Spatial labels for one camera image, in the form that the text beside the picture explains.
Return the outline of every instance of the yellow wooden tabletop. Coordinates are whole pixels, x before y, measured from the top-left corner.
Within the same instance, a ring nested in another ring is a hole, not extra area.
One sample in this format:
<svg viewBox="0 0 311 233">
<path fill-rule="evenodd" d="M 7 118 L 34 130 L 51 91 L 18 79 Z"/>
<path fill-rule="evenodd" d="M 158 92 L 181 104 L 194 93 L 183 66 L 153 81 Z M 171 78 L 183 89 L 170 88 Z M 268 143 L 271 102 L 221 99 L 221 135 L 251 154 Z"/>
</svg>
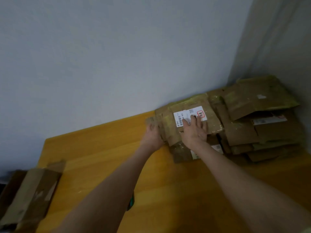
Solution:
<svg viewBox="0 0 311 233">
<path fill-rule="evenodd" d="M 38 167 L 66 160 L 49 212 L 37 232 L 49 232 L 97 184 L 129 157 L 145 132 L 148 112 L 46 139 Z M 307 153 L 244 168 L 311 210 Z M 174 164 L 164 146 L 147 161 L 135 204 L 118 232 L 248 232 L 201 160 Z"/>
</svg>

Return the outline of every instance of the person's right hand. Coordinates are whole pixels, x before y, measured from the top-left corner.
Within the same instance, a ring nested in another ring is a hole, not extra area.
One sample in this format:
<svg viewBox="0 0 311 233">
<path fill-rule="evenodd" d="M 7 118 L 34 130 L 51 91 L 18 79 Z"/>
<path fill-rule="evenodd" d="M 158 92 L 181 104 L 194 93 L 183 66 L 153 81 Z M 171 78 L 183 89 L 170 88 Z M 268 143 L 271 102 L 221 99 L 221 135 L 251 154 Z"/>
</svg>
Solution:
<svg viewBox="0 0 311 233">
<path fill-rule="evenodd" d="M 202 123 L 200 116 L 191 115 L 191 124 L 183 119 L 184 132 L 181 132 L 183 143 L 191 150 L 195 148 L 198 142 L 207 141 L 207 123 Z"/>
</svg>

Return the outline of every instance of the hand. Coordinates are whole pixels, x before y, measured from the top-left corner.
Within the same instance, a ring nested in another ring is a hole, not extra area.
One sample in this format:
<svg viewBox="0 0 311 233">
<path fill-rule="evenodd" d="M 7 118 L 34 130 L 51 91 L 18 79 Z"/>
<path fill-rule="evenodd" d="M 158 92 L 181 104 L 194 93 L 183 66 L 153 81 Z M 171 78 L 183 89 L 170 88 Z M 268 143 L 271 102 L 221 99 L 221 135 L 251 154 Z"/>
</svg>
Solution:
<svg viewBox="0 0 311 233">
<path fill-rule="evenodd" d="M 183 119 L 184 132 L 181 132 L 183 143 L 191 150 L 195 149 L 198 142 L 207 141 L 207 123 L 202 123 L 200 116 L 191 115 L 191 124 Z"/>
<path fill-rule="evenodd" d="M 145 135 L 140 141 L 141 146 L 150 148 L 152 152 L 160 149 L 164 142 L 161 139 L 158 125 L 148 124 Z"/>
</svg>

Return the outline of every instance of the person's left arm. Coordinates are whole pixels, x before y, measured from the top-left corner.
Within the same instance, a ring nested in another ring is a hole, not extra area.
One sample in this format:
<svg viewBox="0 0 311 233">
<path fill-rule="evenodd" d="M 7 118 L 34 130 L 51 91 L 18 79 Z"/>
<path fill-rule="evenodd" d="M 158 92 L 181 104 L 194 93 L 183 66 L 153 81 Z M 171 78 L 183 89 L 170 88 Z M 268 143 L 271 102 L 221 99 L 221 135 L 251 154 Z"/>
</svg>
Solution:
<svg viewBox="0 0 311 233">
<path fill-rule="evenodd" d="M 162 145 L 158 126 L 148 125 L 137 151 L 92 190 L 53 233 L 117 232 L 142 168 Z"/>
</svg>

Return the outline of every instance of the person's left hand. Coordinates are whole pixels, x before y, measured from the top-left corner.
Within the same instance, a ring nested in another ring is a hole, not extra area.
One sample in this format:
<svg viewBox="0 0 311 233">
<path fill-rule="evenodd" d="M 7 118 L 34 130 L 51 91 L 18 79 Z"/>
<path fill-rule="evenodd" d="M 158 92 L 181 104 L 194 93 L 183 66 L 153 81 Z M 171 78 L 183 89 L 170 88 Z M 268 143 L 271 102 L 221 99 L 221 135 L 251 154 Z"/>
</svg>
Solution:
<svg viewBox="0 0 311 233">
<path fill-rule="evenodd" d="M 152 125 L 151 123 L 148 124 L 146 133 L 140 141 L 140 145 L 149 147 L 155 152 L 160 149 L 163 144 L 164 142 L 161 139 L 159 127 L 157 125 Z"/>
</svg>

